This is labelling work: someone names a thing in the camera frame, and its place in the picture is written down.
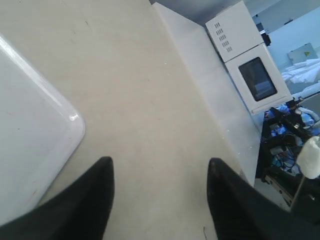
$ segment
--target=scratch mark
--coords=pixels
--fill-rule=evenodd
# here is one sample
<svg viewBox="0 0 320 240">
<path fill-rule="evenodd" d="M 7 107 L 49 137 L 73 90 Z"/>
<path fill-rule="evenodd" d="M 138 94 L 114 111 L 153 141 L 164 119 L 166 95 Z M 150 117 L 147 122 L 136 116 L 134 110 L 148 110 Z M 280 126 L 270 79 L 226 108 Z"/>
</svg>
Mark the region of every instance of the scratch mark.
<svg viewBox="0 0 320 240">
<path fill-rule="evenodd" d="M 203 234 L 204 234 L 205 240 L 208 240 L 207 235 L 206 235 L 206 227 L 205 226 L 203 227 Z"/>
<path fill-rule="evenodd" d="M 88 23 L 87 20 L 85 21 L 85 23 L 88 25 L 88 27 L 90 28 L 91 32 L 93 32 L 93 31 L 92 31 L 92 28 L 91 28 L 91 26 L 89 25 L 89 23 Z"/>
</svg>

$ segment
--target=ceiling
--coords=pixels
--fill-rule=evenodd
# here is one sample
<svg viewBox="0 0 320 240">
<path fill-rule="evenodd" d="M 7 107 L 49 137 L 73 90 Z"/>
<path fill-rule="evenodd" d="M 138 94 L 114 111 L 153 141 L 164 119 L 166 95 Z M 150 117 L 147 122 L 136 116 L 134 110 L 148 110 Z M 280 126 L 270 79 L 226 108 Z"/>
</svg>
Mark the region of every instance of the ceiling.
<svg viewBox="0 0 320 240">
<path fill-rule="evenodd" d="M 200 25 L 215 17 L 219 12 L 240 0 L 150 0 L 158 2 L 176 13 Z M 262 12 L 280 0 L 244 0 L 252 16 Z"/>
</svg>

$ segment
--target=white plastic tray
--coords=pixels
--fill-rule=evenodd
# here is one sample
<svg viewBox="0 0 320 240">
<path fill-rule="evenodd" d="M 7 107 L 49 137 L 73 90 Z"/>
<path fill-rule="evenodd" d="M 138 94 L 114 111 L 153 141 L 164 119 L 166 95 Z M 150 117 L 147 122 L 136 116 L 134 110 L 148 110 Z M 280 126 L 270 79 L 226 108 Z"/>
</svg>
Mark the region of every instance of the white plastic tray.
<svg viewBox="0 0 320 240">
<path fill-rule="evenodd" d="M 0 225 L 38 203 L 85 134 L 78 111 L 0 37 Z"/>
</svg>

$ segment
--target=glass window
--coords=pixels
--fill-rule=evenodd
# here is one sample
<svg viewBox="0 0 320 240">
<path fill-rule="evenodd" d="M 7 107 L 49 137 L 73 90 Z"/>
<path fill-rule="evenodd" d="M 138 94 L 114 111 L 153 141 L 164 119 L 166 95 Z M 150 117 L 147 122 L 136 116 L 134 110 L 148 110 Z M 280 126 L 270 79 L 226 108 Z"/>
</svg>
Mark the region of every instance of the glass window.
<svg viewBox="0 0 320 240">
<path fill-rule="evenodd" d="M 277 89 L 260 57 L 239 66 L 239 70 L 257 102 L 277 93 Z"/>
</svg>

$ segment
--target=white tray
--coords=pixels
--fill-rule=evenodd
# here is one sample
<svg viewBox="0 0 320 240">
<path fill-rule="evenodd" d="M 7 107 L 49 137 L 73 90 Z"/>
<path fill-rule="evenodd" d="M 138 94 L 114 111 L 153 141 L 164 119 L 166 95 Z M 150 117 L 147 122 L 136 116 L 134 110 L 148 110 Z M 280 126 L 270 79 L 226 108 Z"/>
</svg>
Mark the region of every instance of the white tray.
<svg viewBox="0 0 320 240">
<path fill-rule="evenodd" d="M 0 37 L 0 225 L 36 206 L 85 134 L 79 112 Z"/>
</svg>

